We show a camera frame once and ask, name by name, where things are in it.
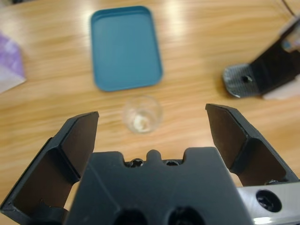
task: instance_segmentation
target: screw hole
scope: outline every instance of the screw hole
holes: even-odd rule
[[[179,162],[177,162],[176,160],[167,160],[165,164],[169,166],[175,166],[175,165],[179,165]]]
[[[252,79],[250,76],[242,76],[242,81],[244,83],[250,83],[250,82],[252,82]]]
[[[140,158],[135,158],[131,160],[131,162],[128,164],[128,167],[135,168],[135,167],[140,167],[142,165],[144,165],[144,161]]]
[[[270,212],[279,212],[282,208],[280,199],[269,190],[260,190],[256,193],[258,203]]]
[[[180,207],[171,213],[169,225],[205,225],[205,223],[196,210]]]
[[[147,225],[147,220],[138,210],[126,210],[117,217],[114,225]]]

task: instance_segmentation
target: wooden table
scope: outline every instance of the wooden table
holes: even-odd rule
[[[299,1],[288,2],[300,9]],[[131,5],[153,12],[164,77],[152,87],[102,92],[91,70],[90,16]],[[280,0],[37,0],[1,9],[0,29],[21,46],[28,80],[0,94],[0,201],[65,120],[90,111],[100,114],[95,151],[131,160],[157,149],[163,158],[182,158],[188,147],[213,146],[205,104],[230,105],[300,177],[300,98],[234,99],[221,80],[225,67],[254,59],[290,18]],[[163,123],[151,134],[122,124],[124,103],[137,95],[163,107]],[[0,223],[15,224],[3,215]]]

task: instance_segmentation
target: blue tray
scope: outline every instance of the blue tray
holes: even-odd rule
[[[105,91],[158,83],[163,70],[151,12],[143,6],[99,10],[91,18],[96,85]]]

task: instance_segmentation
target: silver metal plate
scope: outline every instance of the silver metal plate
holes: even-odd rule
[[[238,64],[227,67],[223,73],[223,81],[227,91],[238,98],[259,95],[249,64]]]
[[[263,208],[256,198],[259,190],[269,190],[274,193],[281,201],[282,209],[279,212],[270,212]],[[300,224],[300,182],[239,187],[238,192],[255,225]]]

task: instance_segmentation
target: clear plastic cup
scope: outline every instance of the clear plastic cup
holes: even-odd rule
[[[154,131],[159,126],[162,117],[162,107],[150,96],[131,98],[126,102],[123,110],[124,124],[137,134]]]

